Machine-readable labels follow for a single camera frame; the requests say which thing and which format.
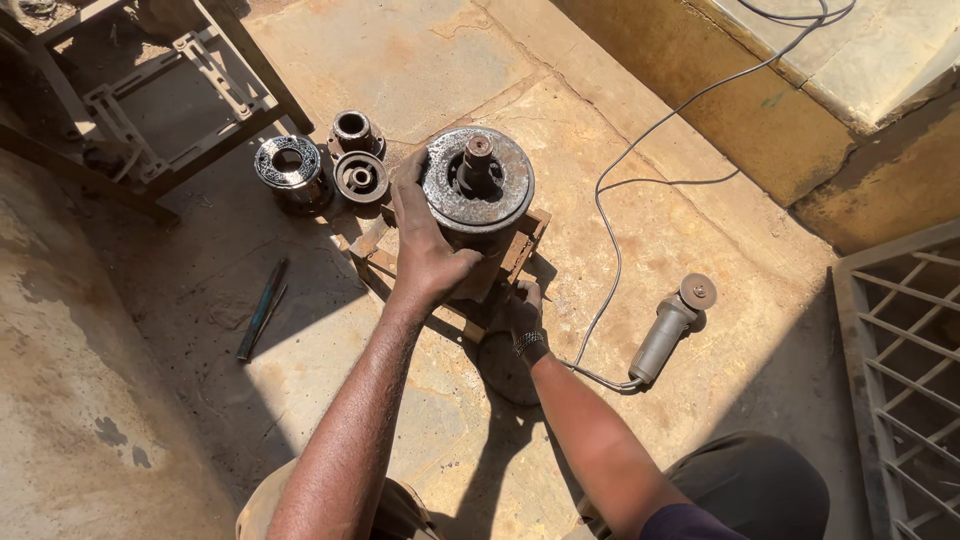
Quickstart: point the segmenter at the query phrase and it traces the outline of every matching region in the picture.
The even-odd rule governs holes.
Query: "wrist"
[[[408,291],[406,288],[395,287],[387,299],[383,312],[423,324],[434,308],[423,300],[422,295]]]
[[[537,362],[549,354],[550,348],[546,346],[546,343],[535,341],[523,350],[520,357],[523,359],[523,363],[527,364],[527,368],[533,369]]]

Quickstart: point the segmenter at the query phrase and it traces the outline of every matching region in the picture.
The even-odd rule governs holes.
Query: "electric cable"
[[[604,311],[607,309],[607,306],[610,304],[610,300],[613,298],[613,293],[616,292],[616,287],[620,283],[620,270],[623,265],[623,256],[620,254],[620,246],[616,243],[616,235],[613,233],[613,228],[610,225],[610,220],[607,218],[607,214],[603,211],[603,206],[600,204],[600,191],[601,191],[600,184],[603,182],[604,178],[607,177],[607,174],[610,173],[611,170],[613,170],[614,167],[616,167],[624,158],[630,155],[630,153],[639,144],[639,142],[643,140],[644,137],[648,136],[651,132],[653,132],[656,128],[658,128],[661,124],[663,124],[663,122],[666,122],[667,120],[672,118],[675,114],[683,110],[687,105],[690,105],[691,103],[693,103],[693,101],[696,100],[698,97],[704,95],[705,93],[713,90],[714,88],[720,85],[725,85],[726,83],[729,83],[734,79],[739,79],[744,75],[749,75],[759,69],[762,69],[763,67],[766,67],[767,65],[770,65],[774,61],[779,60],[780,58],[783,57],[783,55],[793,50],[793,48],[796,47],[805,37],[809,36],[811,32],[813,32],[814,30],[822,26],[825,26],[826,24],[832,24],[837,20],[840,20],[841,18],[847,16],[847,14],[850,13],[850,11],[856,5],[856,0],[851,0],[850,4],[845,8],[842,8],[835,12],[830,12],[828,10],[827,1],[818,0],[822,10],[822,13],[820,14],[780,15],[780,14],[769,13],[764,10],[761,10],[760,8],[750,4],[746,0],[737,0],[737,1],[741,5],[743,5],[745,8],[750,10],[751,12],[754,12],[762,17],[765,17],[773,21],[811,20],[812,22],[807,26],[805,26],[804,29],[792,41],[787,43],[786,46],[780,49],[777,54],[770,57],[768,60],[763,61],[748,69],[744,69],[743,71],[736,73],[734,75],[731,75],[730,77],[727,77],[722,81],[719,81],[717,83],[713,83],[710,86],[707,86],[706,88],[693,94],[693,97],[684,101],[679,107],[673,109],[666,116],[658,120],[653,126],[650,126],[647,129],[647,131],[643,132],[642,135],[637,137],[636,140],[634,140],[634,142],[631,143],[630,146],[628,146],[627,149],[623,151],[623,154],[621,154],[619,158],[614,160],[613,163],[611,163],[610,166],[608,166],[603,171],[603,173],[600,174],[600,178],[597,179],[596,186],[593,189],[593,200],[597,205],[597,209],[600,210],[600,217],[603,218],[604,225],[607,227],[607,233],[610,234],[610,240],[611,240],[611,243],[613,244],[613,249],[616,251],[616,275],[613,278],[613,285],[610,288],[610,293],[607,295],[607,299],[597,310],[596,315],[593,316],[593,320],[590,321],[590,324],[587,327],[587,333],[584,335],[584,340],[580,345],[580,352],[577,353],[576,359],[574,359],[572,363],[561,360],[561,363],[569,367],[571,370],[582,373],[583,375],[593,379],[594,381],[604,386],[607,386],[612,390],[628,390],[628,389],[636,388],[637,386],[640,386],[642,384],[642,381],[640,379],[634,379],[634,380],[628,380],[626,382],[613,382],[611,380],[605,379],[597,375],[596,373],[593,373],[592,371],[586,368],[580,367],[580,360],[583,359],[584,357],[584,351],[587,349],[587,344],[589,343],[590,335],[593,333],[593,329],[596,327],[597,323],[600,321],[600,317],[603,316]],[[827,19],[832,16],[835,16],[835,18],[833,18],[831,21],[827,21]]]

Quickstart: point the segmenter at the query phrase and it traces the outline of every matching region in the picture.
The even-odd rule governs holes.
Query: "motor flange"
[[[333,179],[344,197],[358,205],[378,201],[390,187],[383,162],[361,151],[340,156],[333,170]]]
[[[318,213],[333,197],[333,186],[321,167],[320,151],[308,138],[280,135],[265,141],[253,157],[253,169],[287,213]]]
[[[484,256],[453,298],[479,298],[493,284],[533,201],[533,165],[519,145],[490,128],[453,128],[426,147],[423,193],[441,232],[454,249]]]
[[[333,117],[326,144],[335,161],[347,152],[356,151],[367,152],[382,160],[387,152],[387,140],[380,129],[359,110],[343,110]]]

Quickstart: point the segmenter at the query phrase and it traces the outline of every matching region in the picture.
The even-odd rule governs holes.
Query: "trousers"
[[[237,519],[237,540],[264,540],[280,493],[297,461],[269,475]],[[749,540],[822,540],[829,493],[816,469],[786,442],[756,431],[712,440],[674,463],[665,474],[695,504]],[[564,540],[612,540],[603,517],[593,518]],[[373,518],[374,540],[443,540],[417,494],[386,479]]]

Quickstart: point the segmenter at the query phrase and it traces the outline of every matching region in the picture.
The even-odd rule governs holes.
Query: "bracelet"
[[[517,356],[523,356],[523,351],[534,343],[543,340],[543,334],[538,331],[528,331],[514,342],[514,351]]]

